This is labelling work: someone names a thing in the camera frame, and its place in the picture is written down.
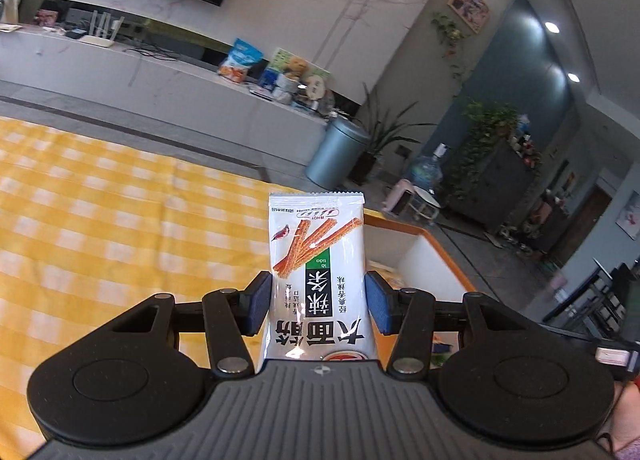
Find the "person's hand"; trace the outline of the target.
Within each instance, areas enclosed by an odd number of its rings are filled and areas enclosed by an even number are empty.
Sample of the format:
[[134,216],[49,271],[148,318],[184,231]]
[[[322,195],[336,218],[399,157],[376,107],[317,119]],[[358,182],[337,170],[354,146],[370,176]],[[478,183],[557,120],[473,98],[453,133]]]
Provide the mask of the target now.
[[616,459],[640,459],[640,393],[639,378],[626,383],[616,382],[615,400],[608,428],[597,443]]

